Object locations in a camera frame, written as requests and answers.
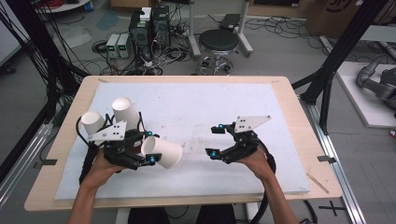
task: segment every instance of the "forearm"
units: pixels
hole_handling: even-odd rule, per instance
[[[268,197],[268,203],[276,224],[282,223],[298,223],[296,216],[291,211],[282,188],[279,186],[274,175],[261,178],[265,192]]]
[[[91,223],[93,204],[98,188],[88,188],[83,184],[78,190],[73,204],[72,213],[67,223],[88,224]]]

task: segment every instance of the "white paper cup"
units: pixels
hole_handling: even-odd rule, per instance
[[[141,151],[143,155],[162,153],[158,163],[165,169],[176,166],[182,154],[181,145],[154,136],[149,136],[145,139]]]
[[[126,131],[136,129],[139,122],[139,114],[134,109],[134,106],[127,97],[121,97],[113,101],[112,104],[116,122],[126,120]]]
[[[88,135],[93,135],[105,124],[105,119],[97,111],[87,111],[81,116],[81,123]]]

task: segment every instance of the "chair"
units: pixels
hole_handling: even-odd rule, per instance
[[[230,31],[218,29],[203,32],[199,37],[199,46],[213,56],[204,57],[196,72],[201,71],[202,74],[207,75],[207,71],[213,70],[213,76],[217,72],[230,75],[233,72],[233,63],[221,56],[235,52],[238,44],[238,36]]]

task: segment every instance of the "human hand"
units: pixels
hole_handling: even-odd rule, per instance
[[[99,149],[95,162],[93,163],[87,176],[85,176],[84,180],[82,181],[81,186],[91,189],[98,189],[99,187],[103,186],[114,173],[123,169],[126,168],[111,164],[108,160],[106,160],[103,150]]]
[[[263,148],[257,147],[257,150],[248,157],[241,159],[237,162],[243,163],[253,172],[253,174],[260,180],[265,180],[274,176],[270,165],[266,159]]]

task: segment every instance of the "white paper sheet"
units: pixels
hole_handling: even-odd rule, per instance
[[[254,131],[277,163],[276,176],[286,193],[310,190],[271,85],[102,83],[90,110],[112,115],[111,103],[128,97],[143,115],[145,127],[183,147],[178,166],[160,165],[125,170],[102,186],[97,198],[172,197],[263,193],[262,183],[239,163],[212,161],[206,147],[221,150],[234,144],[229,134],[213,134],[212,126],[231,124],[236,117],[271,115]],[[56,199],[73,199],[87,147],[77,139],[67,159]]]

